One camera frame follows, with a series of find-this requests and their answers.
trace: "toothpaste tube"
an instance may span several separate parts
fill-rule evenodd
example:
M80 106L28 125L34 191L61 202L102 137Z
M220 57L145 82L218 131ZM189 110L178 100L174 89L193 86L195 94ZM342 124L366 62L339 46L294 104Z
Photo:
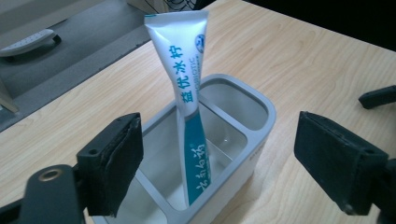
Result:
M210 184L210 164L199 113L199 90L207 11L147 15L145 24L172 80L186 203L192 204Z

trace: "gray object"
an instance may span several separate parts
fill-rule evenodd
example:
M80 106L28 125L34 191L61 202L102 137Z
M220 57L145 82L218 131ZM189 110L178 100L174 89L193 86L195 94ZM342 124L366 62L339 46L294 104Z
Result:
M118 216L98 224L210 223L253 174L276 111L261 93L226 75L204 78L200 110L210 153L212 184L185 204L175 102L143 127L145 157Z

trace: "wooden table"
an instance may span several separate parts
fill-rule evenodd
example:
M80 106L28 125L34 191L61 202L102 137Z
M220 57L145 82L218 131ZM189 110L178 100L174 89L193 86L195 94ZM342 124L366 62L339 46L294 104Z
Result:
M203 76L235 76L269 97L276 126L254 175L215 223L375 223L344 215L295 159L299 112L320 114L396 151L396 105L365 110L360 95L396 83L396 53L239 0L219 0L210 18ZM76 153L116 117L143 123L173 100L151 42L0 133L0 206L19 199L28 177Z

